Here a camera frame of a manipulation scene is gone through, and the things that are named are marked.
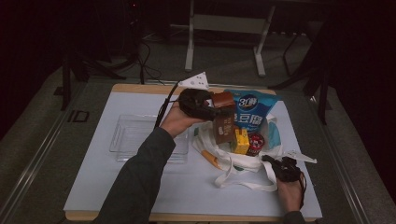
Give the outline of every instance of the metal table leg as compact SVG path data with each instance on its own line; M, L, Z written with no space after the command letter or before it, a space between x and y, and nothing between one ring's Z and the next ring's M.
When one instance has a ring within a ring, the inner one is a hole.
M189 45L187 47L186 72L192 70L192 60L194 57L194 0L190 0L190 26L189 26Z
M262 46L264 45L265 38L268 35L268 30L271 25L271 21L275 12L275 6L271 6L271 9L268 13L267 19L264 23L264 26L262 27L262 39L260 40L260 43L257 47L254 47L253 52L254 52L254 58L256 60L256 65L257 65L257 72L259 74L259 77L265 77L265 70L264 70L264 64L262 63Z

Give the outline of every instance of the snack package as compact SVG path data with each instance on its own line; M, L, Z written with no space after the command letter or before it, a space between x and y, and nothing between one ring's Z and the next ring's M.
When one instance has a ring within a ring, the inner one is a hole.
M233 123L250 132L259 132L268 113L280 99L279 96L260 91L224 90L233 95L235 115Z

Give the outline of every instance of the clear plastic container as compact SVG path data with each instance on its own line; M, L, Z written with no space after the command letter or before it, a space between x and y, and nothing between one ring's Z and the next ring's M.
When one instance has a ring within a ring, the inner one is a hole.
M136 155L137 150L154 129L156 116L120 115L110 151L117 153L117 161L127 161ZM184 163L189 151L189 132L181 133L175 138L176 147L168 162Z

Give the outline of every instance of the gray floor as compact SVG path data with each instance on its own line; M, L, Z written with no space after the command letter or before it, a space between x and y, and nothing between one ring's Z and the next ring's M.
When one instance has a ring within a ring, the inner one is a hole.
M162 41L156 35L148 36L145 38L146 43L150 46L147 71L154 77L160 76L158 77L160 80L177 80L205 71L210 84L249 85L263 88L288 78L281 61L281 54L283 49L289 44L290 37L278 34L268 36L264 46L264 53L262 54L267 72L266 77L257 76L253 58L252 47L257 36L238 36L238 38L242 37L245 41L235 41L235 37L232 40L222 38L220 41L213 41L208 38L206 33L198 34L195 44L193 71L186 73L184 71L187 50L186 32L175 31L171 41L167 42ZM304 36L297 39L296 44L290 49L288 54L291 69L298 66L309 46L310 42ZM141 47L141 55L142 57L148 55L148 49L144 46ZM119 74L128 77L126 82L137 83L139 70L140 67L135 65L119 71ZM103 88L105 89L108 88L108 83L116 82L118 81L92 73L88 86L103 83ZM17 120L0 143L0 202L2 204L14 187L24 167L35 155L41 144L47 140L47 134L51 130L53 123L65 113L59 110L62 99L53 95L55 88L61 85L62 77L61 70L59 70L48 78L40 92L37 93L20 119ZM287 87L287 91L301 91L303 86L304 80ZM395 204L382 185L364 149L364 145L349 120L346 111L340 104L336 91L332 88L330 88L328 101L329 107L326 111L328 125L325 130L340 153L343 161L342 168L346 170L347 181L353 184L353 190L360 200L359 203L363 208L362 214L367 216L369 223L396 223ZM100 114L101 112L97 111L94 116L100 117ZM67 125L65 125L64 131L67 132L67 130ZM42 192L42 195L30 197L35 197L36 200L41 200L45 203L46 197L44 196L50 194L51 192ZM60 223L58 221L63 220L62 207L57 209L57 212L51 214L50 217L44 218L47 221L43 222L43 217L38 218L41 214L31 214L29 212L29 208L32 206L35 205L29 204L27 201L21 203L10 223ZM337 217L327 217L327 214L323 215L325 218L320 220L319 223L351 223L347 221L348 218L344 219L342 212L339 212Z

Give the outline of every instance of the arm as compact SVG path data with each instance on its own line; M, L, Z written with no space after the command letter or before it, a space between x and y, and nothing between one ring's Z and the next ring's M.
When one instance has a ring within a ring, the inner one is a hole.
M174 103L162 125L121 168L94 223L149 223L163 167L176 146L173 138L201 121L187 117Z

